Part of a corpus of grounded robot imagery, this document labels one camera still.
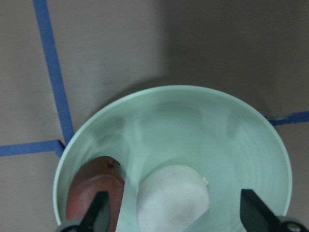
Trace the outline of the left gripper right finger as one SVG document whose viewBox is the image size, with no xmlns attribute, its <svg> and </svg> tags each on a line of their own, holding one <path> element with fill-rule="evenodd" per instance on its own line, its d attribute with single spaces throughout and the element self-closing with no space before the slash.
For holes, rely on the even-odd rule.
<svg viewBox="0 0 309 232">
<path fill-rule="evenodd" d="M 276 232 L 280 220 L 252 189 L 240 194 L 240 220 L 247 232 Z"/>
</svg>

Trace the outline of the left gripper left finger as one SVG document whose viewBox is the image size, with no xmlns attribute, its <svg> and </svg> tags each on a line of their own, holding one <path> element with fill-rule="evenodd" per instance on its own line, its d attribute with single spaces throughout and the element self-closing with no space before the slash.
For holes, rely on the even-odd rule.
<svg viewBox="0 0 309 232">
<path fill-rule="evenodd" d="M 80 225 L 80 232 L 107 232 L 110 225 L 111 210 L 109 193 L 97 192 Z"/>
</svg>

